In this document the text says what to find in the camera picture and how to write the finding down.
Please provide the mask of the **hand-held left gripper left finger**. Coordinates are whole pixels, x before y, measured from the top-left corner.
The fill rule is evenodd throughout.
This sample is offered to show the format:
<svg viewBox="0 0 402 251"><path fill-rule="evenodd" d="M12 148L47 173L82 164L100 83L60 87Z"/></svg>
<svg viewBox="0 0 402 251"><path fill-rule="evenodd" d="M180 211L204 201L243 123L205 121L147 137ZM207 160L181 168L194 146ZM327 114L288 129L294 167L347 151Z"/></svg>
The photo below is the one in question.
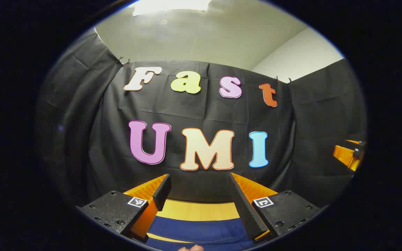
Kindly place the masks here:
<svg viewBox="0 0 402 251"><path fill-rule="evenodd" d="M163 210L171 189L171 177L165 174L126 192L107 192L78 209L105 228L146 243L155 216Z"/></svg>

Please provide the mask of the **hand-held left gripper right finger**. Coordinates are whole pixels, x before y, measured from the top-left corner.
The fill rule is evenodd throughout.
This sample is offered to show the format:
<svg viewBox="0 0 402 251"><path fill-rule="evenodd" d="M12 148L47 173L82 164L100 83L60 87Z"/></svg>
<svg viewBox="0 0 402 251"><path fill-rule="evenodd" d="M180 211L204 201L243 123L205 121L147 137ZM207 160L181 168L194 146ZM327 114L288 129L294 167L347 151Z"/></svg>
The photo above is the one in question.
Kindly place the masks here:
<svg viewBox="0 0 402 251"><path fill-rule="evenodd" d="M254 243L293 232L322 211L291 190L276 192L235 173L228 175L228 188L245 232Z"/></svg>

